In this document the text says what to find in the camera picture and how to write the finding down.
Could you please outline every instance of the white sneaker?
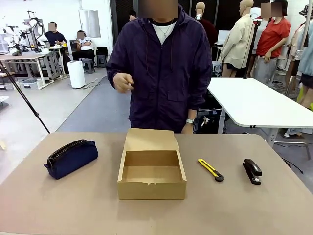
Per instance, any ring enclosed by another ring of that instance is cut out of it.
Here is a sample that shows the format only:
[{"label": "white sneaker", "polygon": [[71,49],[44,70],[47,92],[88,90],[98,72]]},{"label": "white sneaker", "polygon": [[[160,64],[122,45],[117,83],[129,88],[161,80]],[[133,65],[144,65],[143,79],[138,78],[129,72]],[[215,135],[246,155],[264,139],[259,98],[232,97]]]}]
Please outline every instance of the white sneaker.
[{"label": "white sneaker", "polygon": [[289,128],[287,130],[287,132],[284,134],[285,137],[290,137],[290,135],[298,135],[298,136],[301,136],[302,133],[301,133],[302,129],[299,129],[299,128]]}]

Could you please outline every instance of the purple jacket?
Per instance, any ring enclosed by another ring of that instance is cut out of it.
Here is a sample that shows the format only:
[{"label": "purple jacket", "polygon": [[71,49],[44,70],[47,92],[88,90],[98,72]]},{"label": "purple jacket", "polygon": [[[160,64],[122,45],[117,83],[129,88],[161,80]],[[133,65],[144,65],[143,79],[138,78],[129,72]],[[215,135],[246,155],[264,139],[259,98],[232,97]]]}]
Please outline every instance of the purple jacket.
[{"label": "purple jacket", "polygon": [[211,80],[212,58],[202,25],[179,6],[173,32],[161,45],[148,19],[128,22],[107,63],[108,80],[128,73],[134,80],[132,128],[180,133],[188,109],[197,110]]}]

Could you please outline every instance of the mannequin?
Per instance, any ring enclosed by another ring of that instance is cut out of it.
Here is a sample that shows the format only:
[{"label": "mannequin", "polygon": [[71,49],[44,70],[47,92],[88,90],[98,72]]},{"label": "mannequin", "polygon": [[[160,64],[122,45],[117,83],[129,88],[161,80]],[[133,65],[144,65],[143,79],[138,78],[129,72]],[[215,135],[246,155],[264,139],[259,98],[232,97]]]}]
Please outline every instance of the mannequin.
[{"label": "mannequin", "polygon": [[241,18],[225,40],[219,58],[223,63],[222,77],[235,77],[239,69],[246,67],[255,26],[250,17],[253,4],[253,0],[243,0],[239,5]]},{"label": "mannequin", "polygon": [[205,10],[204,2],[198,2],[196,5],[196,20],[198,20],[204,27],[209,43],[211,46],[213,46],[217,42],[218,33],[214,25],[210,21],[202,18],[204,10]]}]

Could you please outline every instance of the wristwatch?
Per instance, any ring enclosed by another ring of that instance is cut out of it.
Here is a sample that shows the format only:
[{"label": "wristwatch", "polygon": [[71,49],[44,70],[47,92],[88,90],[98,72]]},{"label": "wristwatch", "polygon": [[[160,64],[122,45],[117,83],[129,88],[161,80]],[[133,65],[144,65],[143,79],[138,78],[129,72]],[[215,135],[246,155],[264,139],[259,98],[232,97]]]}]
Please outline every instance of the wristwatch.
[{"label": "wristwatch", "polygon": [[195,124],[195,120],[193,119],[187,119],[186,122],[192,125]]}]

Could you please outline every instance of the dark door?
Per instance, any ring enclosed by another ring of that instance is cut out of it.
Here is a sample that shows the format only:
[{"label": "dark door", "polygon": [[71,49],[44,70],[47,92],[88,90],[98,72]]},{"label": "dark door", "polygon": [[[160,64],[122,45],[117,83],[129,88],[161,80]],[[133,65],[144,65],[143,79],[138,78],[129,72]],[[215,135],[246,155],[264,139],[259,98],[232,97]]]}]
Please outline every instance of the dark door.
[{"label": "dark door", "polygon": [[202,17],[208,21],[211,21],[211,23],[214,24],[217,0],[193,0],[191,7],[191,16],[196,17],[196,5],[200,1],[204,2],[205,4],[204,14]]},{"label": "dark door", "polygon": [[133,10],[133,0],[116,0],[116,16],[118,33],[122,31],[124,25],[129,21],[129,11]]},{"label": "dark door", "polygon": [[190,0],[178,0],[178,4],[183,7],[187,14],[189,14]]}]

